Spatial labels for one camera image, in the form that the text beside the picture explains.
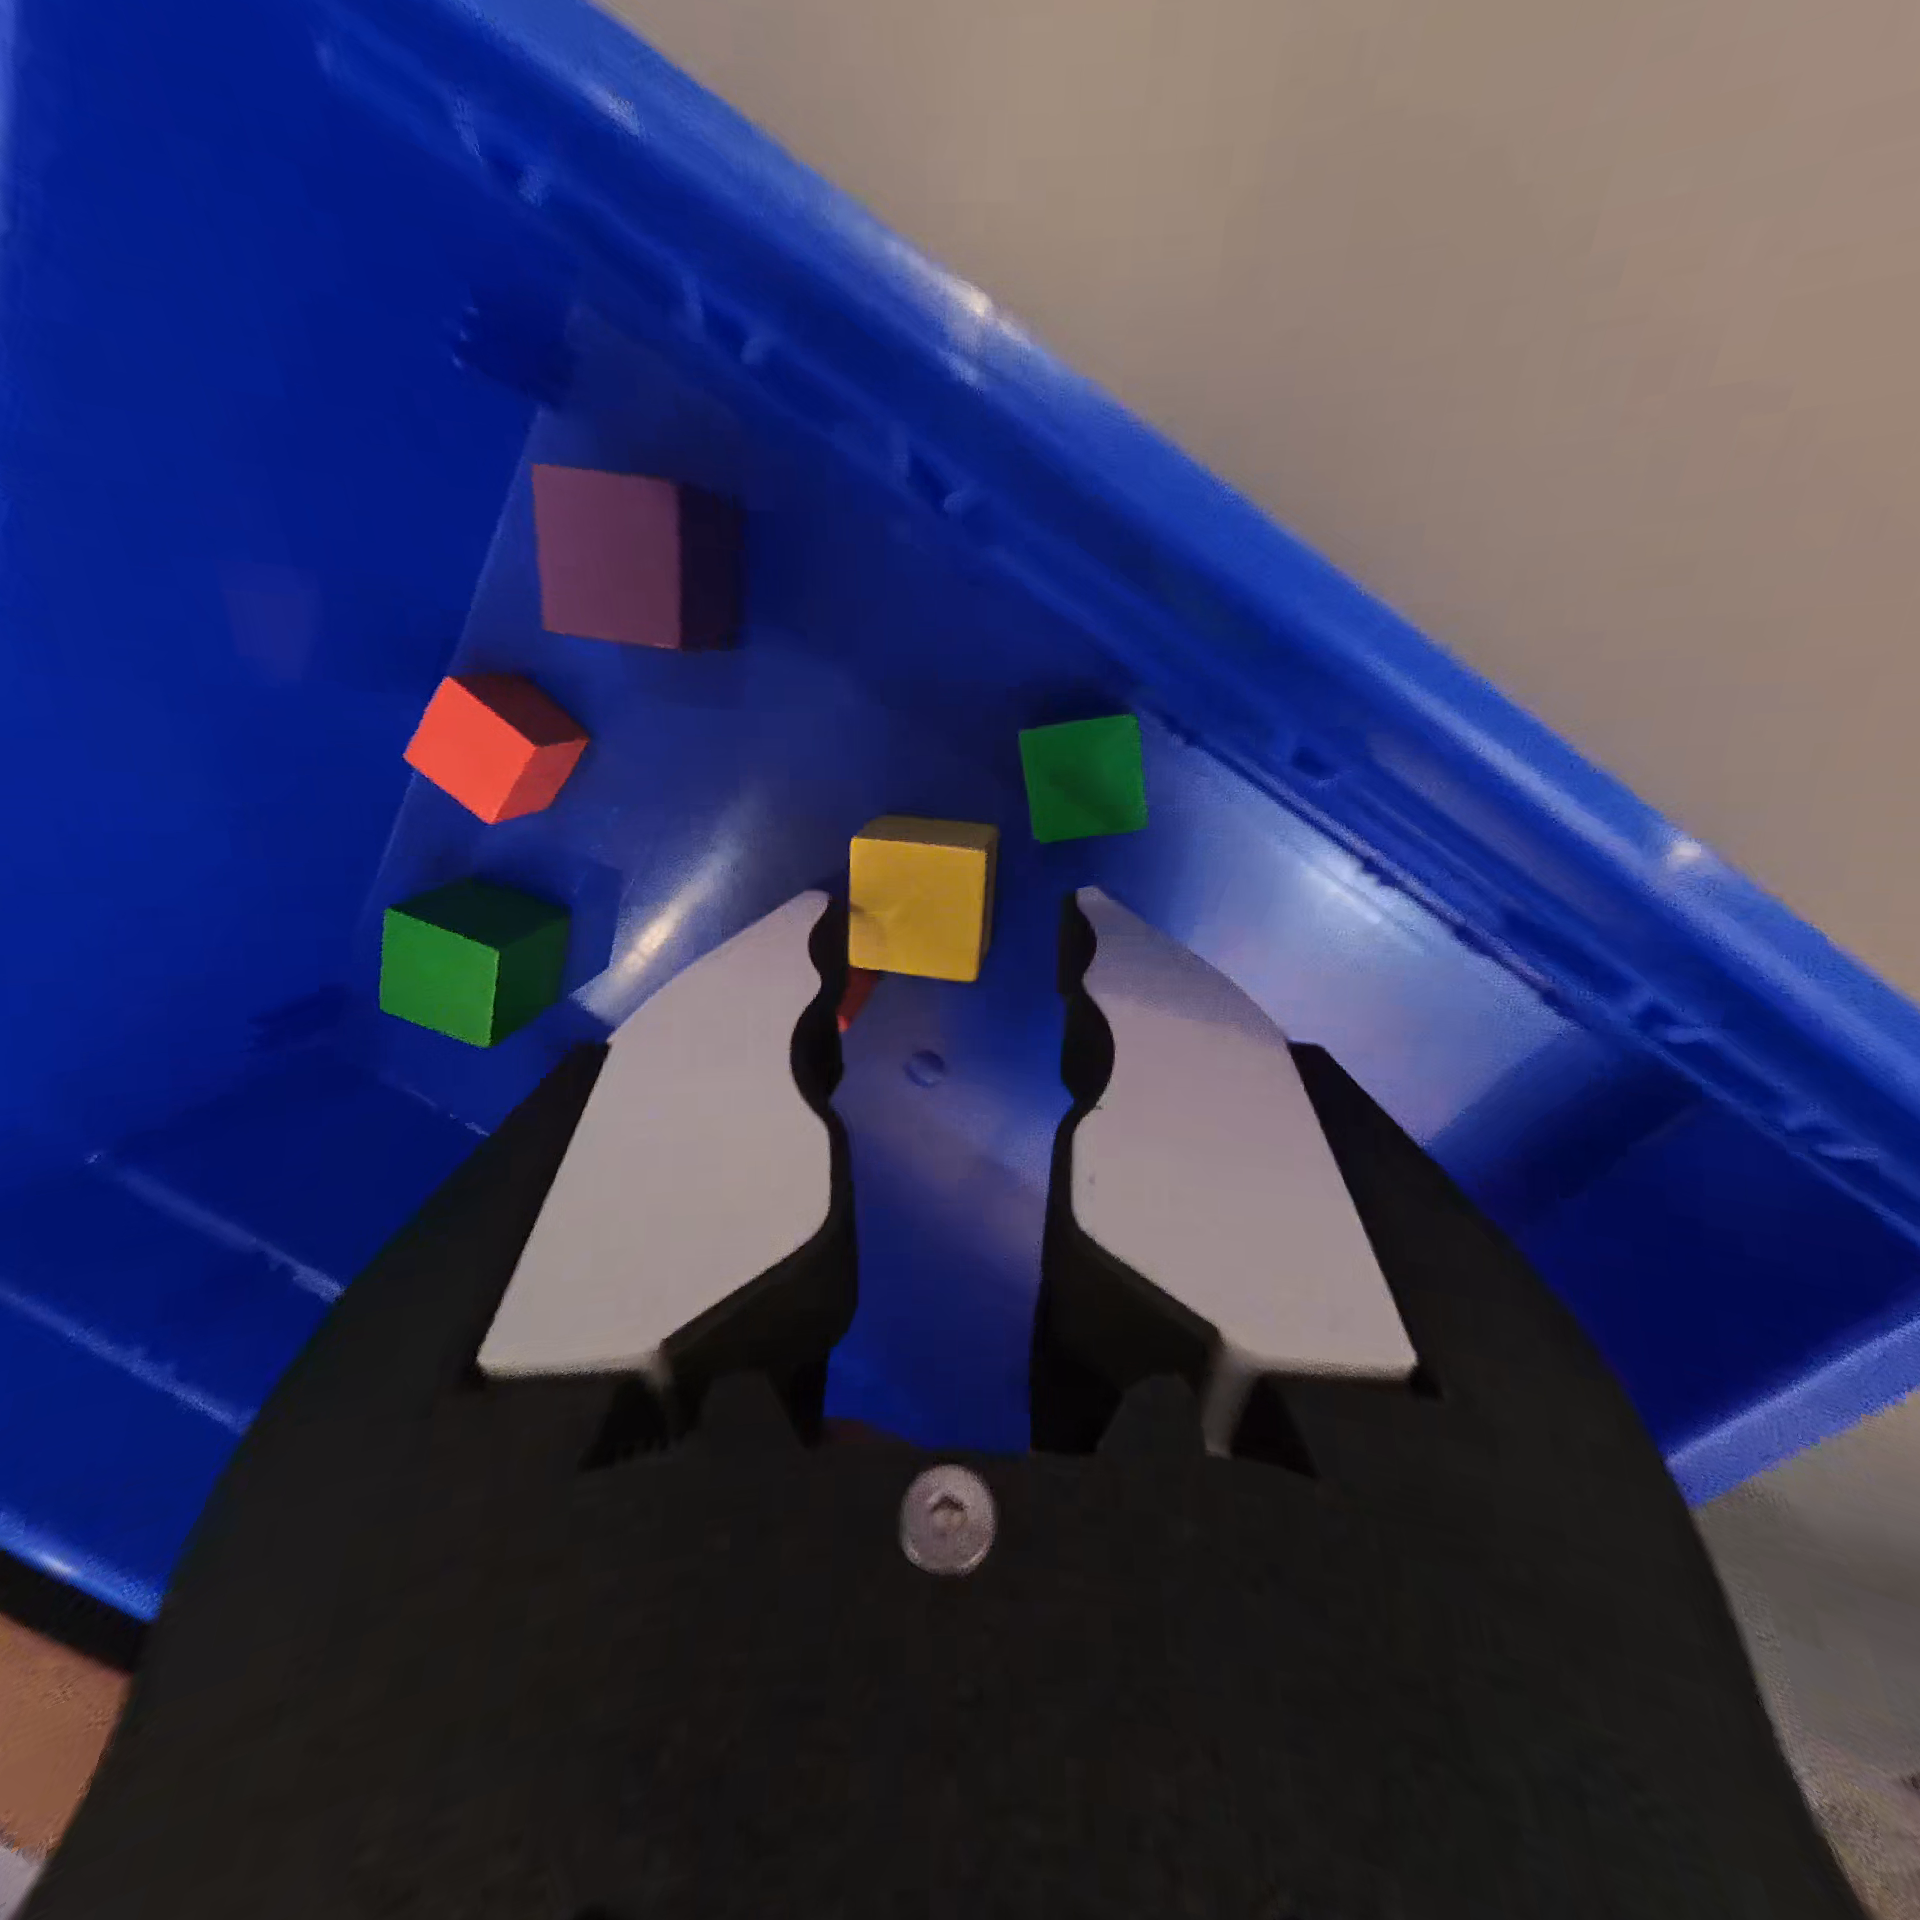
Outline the purple wooden cube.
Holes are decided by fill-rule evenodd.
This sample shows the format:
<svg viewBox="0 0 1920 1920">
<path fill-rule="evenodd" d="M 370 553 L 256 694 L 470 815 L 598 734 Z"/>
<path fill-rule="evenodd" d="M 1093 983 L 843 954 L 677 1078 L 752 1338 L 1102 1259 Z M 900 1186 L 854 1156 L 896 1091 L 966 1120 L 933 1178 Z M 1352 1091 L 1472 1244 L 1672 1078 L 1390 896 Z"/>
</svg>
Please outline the purple wooden cube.
<svg viewBox="0 0 1920 1920">
<path fill-rule="evenodd" d="M 546 633 L 659 651 L 737 642 L 746 513 L 659 475 L 533 464 L 536 562 Z"/>
</svg>

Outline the green wooden cube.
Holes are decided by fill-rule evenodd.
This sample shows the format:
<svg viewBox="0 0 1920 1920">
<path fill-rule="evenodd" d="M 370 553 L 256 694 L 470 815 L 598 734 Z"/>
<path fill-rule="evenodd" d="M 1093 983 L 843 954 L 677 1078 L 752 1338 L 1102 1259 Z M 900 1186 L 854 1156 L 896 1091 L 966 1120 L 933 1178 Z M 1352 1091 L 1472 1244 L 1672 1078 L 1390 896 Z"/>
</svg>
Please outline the green wooden cube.
<svg viewBox="0 0 1920 1920">
<path fill-rule="evenodd" d="M 1028 831 L 1041 846 L 1148 828 L 1142 734 L 1130 711 L 1018 734 Z"/>
<path fill-rule="evenodd" d="M 378 1009 L 491 1050 L 561 1002 L 572 915 L 518 888 L 462 878 L 379 918 Z"/>
</svg>

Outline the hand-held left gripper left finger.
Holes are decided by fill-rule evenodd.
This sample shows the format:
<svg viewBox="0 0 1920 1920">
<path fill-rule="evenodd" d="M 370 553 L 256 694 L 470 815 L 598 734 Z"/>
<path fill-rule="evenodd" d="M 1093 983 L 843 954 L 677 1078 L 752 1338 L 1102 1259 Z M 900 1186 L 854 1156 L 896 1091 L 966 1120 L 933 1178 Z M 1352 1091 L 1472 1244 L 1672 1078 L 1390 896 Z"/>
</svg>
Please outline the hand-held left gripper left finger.
<svg viewBox="0 0 1920 1920">
<path fill-rule="evenodd" d="M 478 1350 L 486 1382 L 621 1382 L 683 1434 L 713 1385 L 762 1377 L 818 1432 L 857 1307 L 846 942 L 843 908 L 800 891 L 612 1033 Z"/>
</svg>

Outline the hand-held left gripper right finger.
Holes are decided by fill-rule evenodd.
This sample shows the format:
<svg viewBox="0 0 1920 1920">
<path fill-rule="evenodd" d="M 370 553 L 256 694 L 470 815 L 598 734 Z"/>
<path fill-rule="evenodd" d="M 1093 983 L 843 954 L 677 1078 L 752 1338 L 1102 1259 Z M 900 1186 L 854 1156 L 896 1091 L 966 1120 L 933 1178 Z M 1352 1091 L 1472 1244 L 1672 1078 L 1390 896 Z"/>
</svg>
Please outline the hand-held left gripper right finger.
<svg viewBox="0 0 1920 1920">
<path fill-rule="evenodd" d="M 1212 1455 L 1300 1455 L 1281 1387 L 1404 1390 L 1418 1352 L 1281 1024 L 1088 886 L 1064 906 L 1064 1116 L 1030 1442 L 1088 1455 L 1173 1378 Z"/>
</svg>

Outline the orange wooden cube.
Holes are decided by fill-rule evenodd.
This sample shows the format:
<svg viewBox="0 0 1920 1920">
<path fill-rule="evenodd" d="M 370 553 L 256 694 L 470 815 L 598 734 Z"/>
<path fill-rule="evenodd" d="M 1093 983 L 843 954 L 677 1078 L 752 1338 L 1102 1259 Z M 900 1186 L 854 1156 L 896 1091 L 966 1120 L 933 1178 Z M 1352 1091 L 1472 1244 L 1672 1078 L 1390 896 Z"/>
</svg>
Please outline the orange wooden cube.
<svg viewBox="0 0 1920 1920">
<path fill-rule="evenodd" d="M 403 764 L 483 826 L 505 826 L 554 808 L 590 738 L 530 679 L 462 675 L 434 688 Z"/>
</svg>

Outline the yellow wooden cube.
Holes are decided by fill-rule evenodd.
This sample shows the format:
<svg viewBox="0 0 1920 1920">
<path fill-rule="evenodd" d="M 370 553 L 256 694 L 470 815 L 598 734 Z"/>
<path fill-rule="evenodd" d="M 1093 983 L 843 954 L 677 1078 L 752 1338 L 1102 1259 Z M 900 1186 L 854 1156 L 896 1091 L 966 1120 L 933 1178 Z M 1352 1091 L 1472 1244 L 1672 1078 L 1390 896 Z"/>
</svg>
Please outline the yellow wooden cube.
<svg viewBox="0 0 1920 1920">
<path fill-rule="evenodd" d="M 849 846 L 849 966 L 972 985 L 992 939 L 1000 831 L 888 815 Z"/>
</svg>

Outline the blue plastic bin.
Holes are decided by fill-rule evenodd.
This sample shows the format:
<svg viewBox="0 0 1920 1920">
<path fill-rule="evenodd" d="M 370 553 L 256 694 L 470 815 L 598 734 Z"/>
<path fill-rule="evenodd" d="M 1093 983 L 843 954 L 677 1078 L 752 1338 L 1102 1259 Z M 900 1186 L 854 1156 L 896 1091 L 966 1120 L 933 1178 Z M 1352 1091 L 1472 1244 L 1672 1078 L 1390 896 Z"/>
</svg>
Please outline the blue plastic bin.
<svg viewBox="0 0 1920 1920">
<path fill-rule="evenodd" d="M 737 642 L 544 631 L 533 464 L 746 514 Z M 486 826 L 446 678 L 590 731 Z M 1034 841 L 1131 713 L 1148 828 Z M 1915 1390 L 1915 1011 L 590 6 L 4 6 L 4 1575 L 131 1664 L 340 1288 L 578 1040 L 885 811 L 979 985 L 850 1039 L 829 1412 L 1018 1449 L 1093 883 L 1418 1136 L 1691 1502 Z M 379 918 L 572 915 L 496 1047 Z"/>
</svg>

